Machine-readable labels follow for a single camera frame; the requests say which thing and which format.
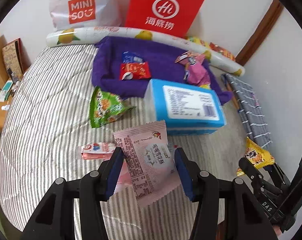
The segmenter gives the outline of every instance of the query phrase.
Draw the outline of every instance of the blue tissue box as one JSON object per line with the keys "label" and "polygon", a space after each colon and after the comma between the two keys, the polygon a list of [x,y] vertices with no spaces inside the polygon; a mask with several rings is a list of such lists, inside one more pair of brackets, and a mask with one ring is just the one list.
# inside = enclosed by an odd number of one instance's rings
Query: blue tissue box
{"label": "blue tissue box", "polygon": [[226,124],[214,90],[151,79],[144,105],[147,122],[165,120],[168,135],[213,133]]}

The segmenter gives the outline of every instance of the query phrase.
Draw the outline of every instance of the nutrition label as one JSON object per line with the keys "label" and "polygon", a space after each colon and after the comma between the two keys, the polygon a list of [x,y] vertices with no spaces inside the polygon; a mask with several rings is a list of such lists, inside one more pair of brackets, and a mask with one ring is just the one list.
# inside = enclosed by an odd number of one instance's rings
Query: nutrition label
{"label": "nutrition label", "polygon": [[172,86],[163,86],[163,93],[171,119],[219,120],[210,93]]}
{"label": "nutrition label", "polygon": [[115,138],[118,146],[126,153],[126,162],[128,164],[128,171],[131,177],[132,186],[136,193],[136,199],[139,199],[152,192],[151,187],[148,183],[147,177],[144,174],[137,154],[133,148],[132,141],[129,136],[123,138]]}

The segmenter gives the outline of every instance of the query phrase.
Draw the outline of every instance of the tissue box label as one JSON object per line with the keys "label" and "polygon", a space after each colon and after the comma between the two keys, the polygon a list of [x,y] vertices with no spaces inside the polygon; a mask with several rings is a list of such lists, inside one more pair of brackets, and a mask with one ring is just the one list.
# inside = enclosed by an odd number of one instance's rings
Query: tissue box label
{"label": "tissue box label", "polygon": [[163,93],[171,119],[219,120],[210,93],[172,86],[163,86]]}

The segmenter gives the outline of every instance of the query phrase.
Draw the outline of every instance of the blue gripper pad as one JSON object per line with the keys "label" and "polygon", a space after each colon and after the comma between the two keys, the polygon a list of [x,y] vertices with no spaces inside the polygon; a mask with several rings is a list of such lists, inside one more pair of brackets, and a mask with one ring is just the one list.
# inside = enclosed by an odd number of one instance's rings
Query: blue gripper pad
{"label": "blue gripper pad", "polygon": [[182,183],[184,194],[195,202],[199,194],[198,178],[200,168],[195,162],[189,161],[184,150],[177,148],[174,152],[174,162]]}
{"label": "blue gripper pad", "polygon": [[122,149],[120,147],[116,147],[101,176],[101,182],[105,186],[105,201],[114,194],[115,186],[118,182],[119,174],[123,165],[123,159],[124,154]]}

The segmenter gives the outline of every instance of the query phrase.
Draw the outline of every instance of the pink snack wrapper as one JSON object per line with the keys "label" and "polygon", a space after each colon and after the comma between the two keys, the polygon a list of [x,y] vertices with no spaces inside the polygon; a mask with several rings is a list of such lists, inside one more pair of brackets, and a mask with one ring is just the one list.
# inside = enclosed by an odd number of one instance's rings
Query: pink snack wrapper
{"label": "pink snack wrapper", "polygon": [[185,66],[187,83],[198,87],[211,89],[210,76],[208,71],[202,66],[205,59],[205,54],[187,51],[177,57],[175,63],[180,63]]}
{"label": "pink snack wrapper", "polygon": [[132,186],[140,207],[145,207],[181,184],[168,150],[164,121],[113,133],[126,157]]}
{"label": "pink snack wrapper", "polygon": [[78,155],[83,160],[92,159],[105,159],[111,158],[112,153],[115,150],[116,145],[114,143],[91,143],[85,146],[78,147]]}
{"label": "pink snack wrapper", "polygon": [[[78,155],[83,160],[104,159],[109,160],[115,150],[114,143],[91,143],[85,146],[79,146],[77,151]],[[118,182],[115,187],[115,193],[124,190],[126,187],[131,186],[131,177],[128,171],[127,163],[124,161]]]}

